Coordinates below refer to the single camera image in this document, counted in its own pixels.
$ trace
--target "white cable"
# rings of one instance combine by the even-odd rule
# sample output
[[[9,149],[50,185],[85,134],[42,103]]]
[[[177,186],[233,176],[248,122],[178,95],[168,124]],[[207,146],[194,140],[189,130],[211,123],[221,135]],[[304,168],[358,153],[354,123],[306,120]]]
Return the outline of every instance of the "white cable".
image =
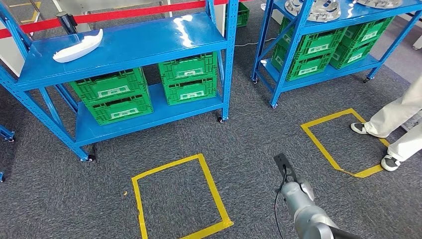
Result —
[[[271,41],[271,40],[274,40],[274,39],[275,39],[275,37],[274,37],[274,38],[270,38],[270,39],[268,39],[268,40],[265,40],[265,42],[267,42],[267,41]],[[242,46],[247,46],[247,45],[256,45],[256,44],[258,44],[258,42],[255,42],[255,43],[246,43],[246,44],[244,44],[244,45],[234,45],[234,46],[242,47]]]

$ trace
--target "yellow tape square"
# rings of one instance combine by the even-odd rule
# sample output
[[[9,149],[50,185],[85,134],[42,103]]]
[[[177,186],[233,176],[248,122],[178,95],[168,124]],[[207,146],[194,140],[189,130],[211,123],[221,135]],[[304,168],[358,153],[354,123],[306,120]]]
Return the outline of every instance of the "yellow tape square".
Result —
[[[341,112],[337,112],[334,113],[332,115],[329,116],[325,116],[316,120],[313,120],[311,122],[308,123],[304,123],[303,125],[301,125],[302,129],[305,131],[305,133],[311,138],[311,140],[314,142],[314,144],[319,148],[319,150],[322,152],[322,154],[327,158],[327,160],[330,162],[330,164],[333,166],[334,169],[350,174],[354,177],[358,177],[358,178],[365,178],[368,177],[374,173],[378,173],[380,171],[383,170],[383,168],[381,167],[381,165],[376,165],[373,167],[370,167],[368,169],[365,169],[363,171],[360,171],[358,173],[351,173],[348,172],[344,169],[342,169],[337,162],[333,159],[333,157],[330,155],[330,153],[328,153],[328,151],[324,148],[324,146],[321,144],[321,142],[315,137],[315,135],[311,132],[311,130],[309,129],[312,126],[315,126],[317,124],[320,123],[324,123],[327,122],[329,120],[344,116],[344,115],[348,115],[348,114],[352,114],[354,115],[359,121],[361,121],[362,123],[365,123],[366,120],[364,120],[364,118],[362,116],[360,116],[354,109],[350,108],[347,109],[345,111],[341,111]],[[385,140],[385,139],[380,139],[380,141],[386,146],[388,147],[390,144]]]
[[[217,190],[217,187],[214,183],[214,180],[212,179],[211,172],[210,172],[210,169],[208,168],[207,163],[205,162],[205,158],[200,153],[200,154],[196,154],[196,155],[193,155],[193,156],[190,156],[190,157],[187,157],[187,158],[183,158],[183,159],[162,165],[160,167],[151,169],[149,171],[138,174],[138,175],[136,175],[132,178],[132,184],[133,184],[133,188],[135,190],[136,203],[137,203],[137,207],[138,207],[138,211],[139,211],[139,226],[140,226],[140,229],[141,229],[142,239],[147,239],[148,235],[147,235],[147,232],[146,232],[146,225],[145,225],[145,219],[144,219],[144,214],[143,214],[143,210],[142,210],[141,193],[139,191],[138,180],[145,177],[145,176],[151,175],[153,173],[157,173],[157,172],[162,171],[164,169],[174,167],[174,166],[177,166],[179,164],[186,163],[188,161],[195,160],[195,159],[197,159],[199,161],[201,168],[202,168],[202,171],[204,172],[204,175],[205,175],[205,178],[207,180],[208,186],[210,188],[212,197],[214,198],[215,205],[217,206],[218,212],[220,213],[221,222],[214,224],[212,226],[209,226],[205,229],[202,229],[198,232],[187,235],[187,236],[183,237],[183,239],[204,238],[204,237],[207,237],[211,234],[219,232],[219,231],[233,225],[233,222],[230,220],[230,218],[228,217],[228,214],[225,210],[224,204],[223,204],[223,202],[220,198],[220,195],[218,193],[218,190]]]

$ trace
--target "stacked crates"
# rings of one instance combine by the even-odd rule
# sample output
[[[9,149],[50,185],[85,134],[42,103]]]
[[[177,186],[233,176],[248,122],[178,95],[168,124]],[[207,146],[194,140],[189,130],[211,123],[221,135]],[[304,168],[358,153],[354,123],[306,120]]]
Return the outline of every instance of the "stacked crates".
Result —
[[[227,27],[227,10],[228,8],[225,8],[225,25]],[[236,27],[243,27],[248,24],[249,19],[249,8],[245,6],[242,2],[239,2],[239,7],[237,11],[237,25]]]
[[[286,17],[283,18],[279,33],[283,31],[289,23],[290,21]],[[302,36],[287,73],[286,80],[293,81],[305,76],[323,72],[346,30],[347,27]],[[287,55],[287,49],[293,37],[293,31],[294,28],[290,28],[277,43],[274,50],[271,63],[279,71],[281,70]]]
[[[210,52],[158,64],[167,103],[175,105],[214,97],[217,53]]]
[[[70,85],[100,125],[153,112],[142,68],[90,77]]]
[[[394,17],[350,26],[338,45],[330,64],[341,69],[365,59]]]

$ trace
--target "black cable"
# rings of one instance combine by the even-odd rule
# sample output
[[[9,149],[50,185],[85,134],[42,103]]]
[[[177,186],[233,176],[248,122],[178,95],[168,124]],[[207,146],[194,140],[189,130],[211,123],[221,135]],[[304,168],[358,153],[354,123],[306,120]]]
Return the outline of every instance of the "black cable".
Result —
[[[277,224],[278,232],[280,233],[281,239],[283,239],[283,235],[281,234],[280,226],[278,225],[278,219],[277,219],[277,198],[278,198],[278,194],[281,191],[281,188],[284,185],[284,182],[287,180],[287,169],[286,169],[286,166],[285,165],[283,165],[283,169],[284,169],[283,181],[281,182],[280,188],[277,191],[276,200],[274,200],[274,214],[276,216],[276,224]]]

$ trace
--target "blue metal shelf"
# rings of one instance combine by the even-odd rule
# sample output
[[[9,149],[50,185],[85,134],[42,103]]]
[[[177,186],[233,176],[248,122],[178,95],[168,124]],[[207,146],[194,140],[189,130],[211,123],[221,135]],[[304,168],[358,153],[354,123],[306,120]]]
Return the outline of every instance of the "blue metal shelf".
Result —
[[[53,60],[53,54],[75,45],[82,36],[96,31],[32,42],[0,2],[0,21],[4,22],[25,59],[16,81],[0,66],[0,85],[4,86],[81,161],[91,161],[82,146],[135,132],[201,113],[221,109],[220,122],[228,119],[231,74],[238,0],[228,0],[227,28],[223,37],[215,25],[214,1],[206,0],[205,12],[103,29],[101,44],[93,52],[67,63]],[[221,55],[224,50],[224,61]],[[82,103],[77,103],[62,83],[120,70],[150,65],[206,52],[217,52],[222,95],[180,105],[167,105],[161,84],[149,87],[154,112],[100,126]],[[45,87],[54,86],[76,114],[76,134],[72,137],[63,125]],[[28,92],[38,89],[48,111]]]
[[[270,74],[271,78],[275,82],[277,82],[280,72],[271,64],[271,58],[262,60],[261,64],[264,67],[264,69],[268,72],[268,74]],[[328,65],[324,72],[303,77],[294,81],[286,81],[282,85],[281,89],[282,89],[282,92],[286,92],[286,91],[294,90],[300,87],[310,86],[316,83],[334,79],[337,77],[350,75],[355,72],[368,70],[368,69],[377,67],[379,65],[381,65],[379,60],[375,59],[371,55],[368,55],[365,59],[358,61],[356,63],[353,63],[349,66],[346,66],[340,70],[337,70],[331,65]]]
[[[258,78],[260,78],[265,83],[272,94],[270,105],[273,108],[277,107],[278,98],[280,94],[285,91],[309,86],[315,83],[368,69],[371,69],[371,72],[367,75],[367,79],[365,81],[372,80],[381,66],[385,63],[387,58],[394,51],[394,49],[400,44],[410,29],[422,16],[422,1],[420,0],[405,0],[400,7],[393,9],[376,9],[358,3],[353,3],[354,1],[352,0],[338,0],[341,6],[341,16],[339,19],[329,22],[313,22],[308,21],[308,16],[314,2],[313,0],[303,1],[302,8],[298,16],[293,16],[286,11],[284,7],[285,2],[286,0],[267,0],[267,8],[265,9],[264,13],[251,75],[251,79],[254,83],[257,83]],[[268,32],[268,26],[273,9],[278,9],[285,17],[290,20],[290,23],[286,28],[283,29],[282,32],[280,32],[276,39],[269,43],[267,48],[264,49],[265,37]],[[337,70],[328,65],[325,71],[322,73],[300,78],[290,82],[286,81],[286,76],[292,64],[293,56],[303,35],[384,19],[412,11],[416,12],[414,17],[411,21],[409,21],[405,29],[400,33],[400,35],[380,60],[377,60],[372,56],[367,56],[365,59],[347,66],[341,70]],[[287,49],[284,64],[281,70],[278,71],[271,65],[270,59],[264,60],[264,57],[270,52],[271,48],[273,48],[289,30],[291,30],[291,28],[294,29],[294,33]],[[275,82],[274,88],[272,88],[272,86],[267,82],[265,76],[260,72],[261,69],[265,69],[269,73],[270,78],[272,78],[272,80]]]
[[[101,44],[90,54],[68,63],[53,60],[57,51],[77,44],[82,36],[96,34],[90,31],[34,41],[17,86],[32,90],[227,46],[210,17],[202,12],[106,28]]]
[[[186,117],[218,110],[223,107],[223,101],[219,94],[213,98],[169,106],[166,101],[166,96],[164,95],[162,84],[149,86],[149,93],[154,109],[152,114],[103,126],[95,121],[94,117],[83,103],[79,103],[76,119],[76,145],[83,146],[99,142]]]
[[[291,15],[284,7],[285,0],[275,0],[274,8],[278,9],[289,20],[296,18]],[[305,27],[301,31],[302,34],[319,32],[321,30],[328,31],[341,27],[356,25],[364,22],[380,20],[383,18],[397,16],[400,14],[417,11],[422,9],[420,0],[404,0],[400,7],[392,9],[378,9],[353,3],[351,0],[341,0],[341,16],[339,19],[329,22],[307,21]]]

